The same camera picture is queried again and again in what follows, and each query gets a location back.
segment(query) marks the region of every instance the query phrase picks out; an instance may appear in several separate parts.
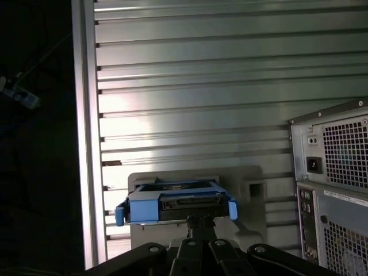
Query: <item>sticker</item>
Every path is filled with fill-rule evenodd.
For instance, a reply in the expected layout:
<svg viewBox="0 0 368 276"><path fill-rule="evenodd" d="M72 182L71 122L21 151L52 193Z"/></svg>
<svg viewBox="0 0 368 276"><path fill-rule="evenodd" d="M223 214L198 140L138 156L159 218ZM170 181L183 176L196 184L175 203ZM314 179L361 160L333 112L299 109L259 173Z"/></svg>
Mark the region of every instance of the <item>sticker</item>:
<svg viewBox="0 0 368 276"><path fill-rule="evenodd" d="M362 205L364 207L368 207L368 201L360 200L359 198L349 197L347 195L334 193L332 191L323 191L323 193L325 194L325 196L335 197L340 200L345 200L351 203Z"/></svg>

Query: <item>black mount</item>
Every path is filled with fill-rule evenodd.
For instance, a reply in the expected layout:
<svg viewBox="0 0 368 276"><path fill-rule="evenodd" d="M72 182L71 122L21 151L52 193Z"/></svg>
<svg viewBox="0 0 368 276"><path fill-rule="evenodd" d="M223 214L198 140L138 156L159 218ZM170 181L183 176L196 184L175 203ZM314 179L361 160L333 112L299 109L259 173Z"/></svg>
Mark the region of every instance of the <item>black mount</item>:
<svg viewBox="0 0 368 276"><path fill-rule="evenodd" d="M146 243L83 275L338 275L267 244L255 244L245 253L230 241L217 239L211 217L189 216L187 226L187 238L172 241L168 250L158 243Z"/></svg>

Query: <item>corrugated metal wall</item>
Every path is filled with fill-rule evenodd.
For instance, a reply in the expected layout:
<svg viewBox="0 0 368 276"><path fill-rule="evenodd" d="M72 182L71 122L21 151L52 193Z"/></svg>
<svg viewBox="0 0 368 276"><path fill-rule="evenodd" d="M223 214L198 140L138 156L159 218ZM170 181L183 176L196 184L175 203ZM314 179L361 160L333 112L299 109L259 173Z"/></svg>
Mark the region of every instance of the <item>corrugated metal wall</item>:
<svg viewBox="0 0 368 276"><path fill-rule="evenodd" d="M286 120L368 94L367 3L97 1L105 210L131 173L259 165L269 243L298 254ZM129 229L106 219L111 257Z"/></svg>

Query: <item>cable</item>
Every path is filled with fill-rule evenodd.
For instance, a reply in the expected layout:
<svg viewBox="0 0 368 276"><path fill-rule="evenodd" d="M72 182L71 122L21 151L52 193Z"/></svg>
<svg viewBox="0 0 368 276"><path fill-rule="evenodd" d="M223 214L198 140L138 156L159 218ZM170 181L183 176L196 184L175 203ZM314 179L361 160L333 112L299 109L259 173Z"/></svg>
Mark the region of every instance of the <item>cable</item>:
<svg viewBox="0 0 368 276"><path fill-rule="evenodd" d="M65 42L69 37L71 37L71 33L68 33L66 36L64 36L58 43L56 43L40 60L37 64L35 64L31 69L29 69L27 72L23 73L18 80L15 82L13 89L16 89L17 86L21 83L21 81L28 76L30 73L33 72L45 59L47 59L55 49L57 49L63 42Z"/></svg>

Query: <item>metal grille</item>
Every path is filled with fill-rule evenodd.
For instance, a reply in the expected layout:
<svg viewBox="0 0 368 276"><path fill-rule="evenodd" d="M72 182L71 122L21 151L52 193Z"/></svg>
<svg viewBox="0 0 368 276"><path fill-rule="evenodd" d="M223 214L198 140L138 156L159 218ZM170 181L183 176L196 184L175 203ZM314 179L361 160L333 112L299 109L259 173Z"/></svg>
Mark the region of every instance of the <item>metal grille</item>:
<svg viewBox="0 0 368 276"><path fill-rule="evenodd" d="M366 122L326 127L323 140L328 180L368 189Z"/></svg>
<svg viewBox="0 0 368 276"><path fill-rule="evenodd" d="M328 269L341 275L368 275L367 237L329 222L324 240Z"/></svg>

